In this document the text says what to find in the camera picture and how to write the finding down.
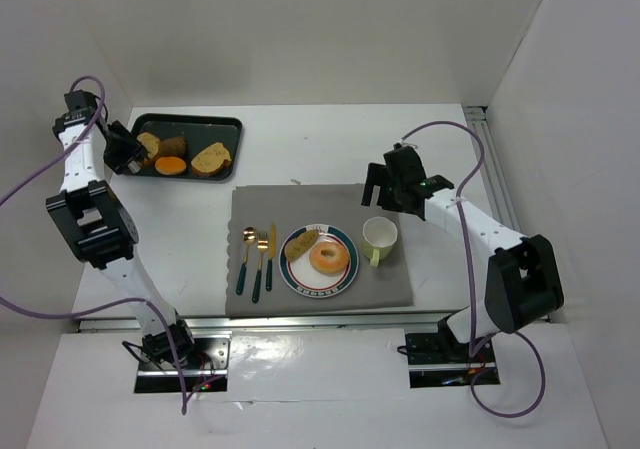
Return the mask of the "sliced bread loaf end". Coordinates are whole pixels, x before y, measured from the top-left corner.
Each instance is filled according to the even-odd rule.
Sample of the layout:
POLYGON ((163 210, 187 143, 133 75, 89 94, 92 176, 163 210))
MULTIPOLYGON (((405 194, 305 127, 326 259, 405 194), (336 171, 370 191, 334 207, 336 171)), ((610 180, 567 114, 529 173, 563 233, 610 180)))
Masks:
POLYGON ((146 150, 146 157, 142 161, 141 165, 146 167, 153 164, 159 157, 162 141, 157 136, 149 132, 140 133, 137 136, 137 141, 146 150))

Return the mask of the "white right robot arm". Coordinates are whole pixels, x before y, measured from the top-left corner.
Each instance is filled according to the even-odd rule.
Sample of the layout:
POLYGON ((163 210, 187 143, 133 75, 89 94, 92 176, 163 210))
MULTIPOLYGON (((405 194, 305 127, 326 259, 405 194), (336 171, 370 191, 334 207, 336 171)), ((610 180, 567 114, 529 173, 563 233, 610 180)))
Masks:
POLYGON ((513 334, 565 302, 551 242, 525 236, 493 219, 457 193, 441 175, 427 176, 417 152, 397 144, 382 164, 371 163, 362 204, 417 216, 464 245, 472 268, 470 305, 438 323, 448 344, 472 344, 496 333, 513 334))

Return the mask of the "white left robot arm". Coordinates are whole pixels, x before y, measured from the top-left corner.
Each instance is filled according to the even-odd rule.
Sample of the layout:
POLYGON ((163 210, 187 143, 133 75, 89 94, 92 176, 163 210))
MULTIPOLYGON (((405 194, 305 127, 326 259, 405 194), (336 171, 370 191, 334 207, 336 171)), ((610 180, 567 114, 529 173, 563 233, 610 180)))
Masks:
POLYGON ((99 270, 125 296, 141 331, 139 351, 146 359, 184 367, 195 342, 184 319, 160 294, 138 256, 139 234, 99 168, 134 174, 147 150, 118 121, 109 123, 100 98, 72 89, 65 95, 67 112, 53 132, 69 152, 59 193, 46 209, 74 256, 99 270))

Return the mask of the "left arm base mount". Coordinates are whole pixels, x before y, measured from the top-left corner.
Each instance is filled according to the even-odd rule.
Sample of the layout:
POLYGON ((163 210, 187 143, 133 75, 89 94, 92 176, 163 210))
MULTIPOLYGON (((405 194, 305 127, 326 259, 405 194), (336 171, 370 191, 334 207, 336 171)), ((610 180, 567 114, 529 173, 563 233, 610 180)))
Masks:
MULTIPOLYGON (((136 394, 181 392, 177 370, 170 362, 153 362, 141 344, 123 341, 122 345, 137 361, 136 394)), ((230 331, 195 332, 194 351, 181 361, 187 394, 227 391, 230 349, 230 331)))

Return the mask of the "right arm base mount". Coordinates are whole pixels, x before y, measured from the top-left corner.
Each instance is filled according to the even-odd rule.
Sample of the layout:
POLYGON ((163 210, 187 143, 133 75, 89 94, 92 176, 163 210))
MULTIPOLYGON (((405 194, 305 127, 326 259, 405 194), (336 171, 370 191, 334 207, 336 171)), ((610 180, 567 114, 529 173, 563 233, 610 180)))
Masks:
POLYGON ((500 376, 493 345, 486 342, 478 354, 469 356, 469 345, 440 333, 439 321, 447 312, 411 312, 404 326, 404 341, 396 348, 409 371, 410 387, 445 388, 476 384, 499 385, 500 376))

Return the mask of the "brown muffin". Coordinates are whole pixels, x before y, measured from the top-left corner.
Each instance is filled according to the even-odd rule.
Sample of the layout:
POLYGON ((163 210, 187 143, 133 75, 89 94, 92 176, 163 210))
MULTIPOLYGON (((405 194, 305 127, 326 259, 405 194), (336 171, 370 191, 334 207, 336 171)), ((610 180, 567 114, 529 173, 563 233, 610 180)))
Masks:
POLYGON ((294 262, 308 251, 317 241, 320 232, 318 229, 306 230, 296 238, 291 239, 285 245, 285 257, 288 262, 294 262))

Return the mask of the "orange glazed donut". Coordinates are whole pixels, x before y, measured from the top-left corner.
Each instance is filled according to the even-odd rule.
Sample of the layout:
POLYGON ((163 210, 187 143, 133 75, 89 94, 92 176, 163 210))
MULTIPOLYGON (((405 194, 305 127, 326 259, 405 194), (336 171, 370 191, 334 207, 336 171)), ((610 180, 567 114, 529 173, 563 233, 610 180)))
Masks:
POLYGON ((343 245, 325 241, 317 243, 311 248, 309 260, 317 272, 332 276, 346 269, 350 262, 350 256, 343 245))

